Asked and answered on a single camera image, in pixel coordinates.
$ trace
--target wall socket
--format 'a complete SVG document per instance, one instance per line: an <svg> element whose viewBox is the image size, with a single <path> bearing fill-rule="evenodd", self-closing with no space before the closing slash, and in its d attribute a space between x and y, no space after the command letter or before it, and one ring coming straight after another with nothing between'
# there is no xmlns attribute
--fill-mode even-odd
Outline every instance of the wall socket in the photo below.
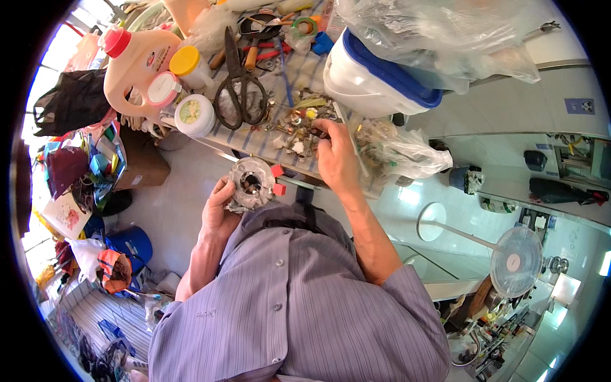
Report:
<svg viewBox="0 0 611 382"><path fill-rule="evenodd" d="M566 112L569 114L594 115L593 98L565 98Z"/></svg>

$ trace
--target scissors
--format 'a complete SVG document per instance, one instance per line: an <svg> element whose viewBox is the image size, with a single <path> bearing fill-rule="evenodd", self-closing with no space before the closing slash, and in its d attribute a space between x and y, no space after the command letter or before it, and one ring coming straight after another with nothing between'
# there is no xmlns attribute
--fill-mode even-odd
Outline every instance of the scissors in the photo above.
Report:
<svg viewBox="0 0 611 382"><path fill-rule="evenodd" d="M223 80L219 86L219 89L216 91L216 95L214 96L213 106L216 117L230 130L239 129L243 122L250 125L256 125L261 122L267 112L268 95L259 80L242 67L240 53L238 51L238 44L236 43L233 36L233 31L229 26L225 28L225 56L229 75L225 80ZM233 89L233 85L236 83L241 83L242 85L240 90L240 98L238 98L238 94ZM252 116L248 111L246 89L248 88L249 83L255 84L261 90L262 99L259 105L260 111L256 116ZM219 109L219 96L223 89L227 89L229 92L233 106L235 107L238 115L236 122L233 125L227 121Z"/></svg>

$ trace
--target orange bag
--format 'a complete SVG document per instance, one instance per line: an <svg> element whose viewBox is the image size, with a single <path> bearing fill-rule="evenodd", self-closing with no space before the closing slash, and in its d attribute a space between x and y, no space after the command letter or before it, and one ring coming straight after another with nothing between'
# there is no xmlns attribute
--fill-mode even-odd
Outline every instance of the orange bag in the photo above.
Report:
<svg viewBox="0 0 611 382"><path fill-rule="evenodd" d="M98 254L98 263L104 271L102 286L109 293L127 289L131 282L131 262L125 254L106 249Z"/></svg>

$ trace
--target hand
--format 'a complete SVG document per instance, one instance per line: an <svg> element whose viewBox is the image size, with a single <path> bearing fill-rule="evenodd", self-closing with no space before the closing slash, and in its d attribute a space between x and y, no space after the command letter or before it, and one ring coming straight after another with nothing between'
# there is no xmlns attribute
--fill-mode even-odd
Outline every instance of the hand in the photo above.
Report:
<svg viewBox="0 0 611 382"><path fill-rule="evenodd" d="M318 143L318 171L324 182L340 200L362 194L359 163L346 125L327 119L317 119L312 125L331 137L331 140L321 139Z"/></svg>
<svg viewBox="0 0 611 382"><path fill-rule="evenodd" d="M228 176L222 177L206 201L202 212L200 238L205 235L214 235L226 241L242 219L240 215L223 208L229 204L235 191L235 184L228 179Z"/></svg>

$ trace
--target white bucket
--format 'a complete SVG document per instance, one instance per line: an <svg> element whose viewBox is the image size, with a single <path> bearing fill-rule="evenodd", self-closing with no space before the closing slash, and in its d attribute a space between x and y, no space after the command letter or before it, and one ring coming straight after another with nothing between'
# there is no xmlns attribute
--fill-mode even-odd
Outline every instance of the white bucket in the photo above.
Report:
<svg viewBox="0 0 611 382"><path fill-rule="evenodd" d="M366 118L401 112L408 116L429 110L405 97L356 62L346 51L342 35L331 49L324 66L324 91Z"/></svg>

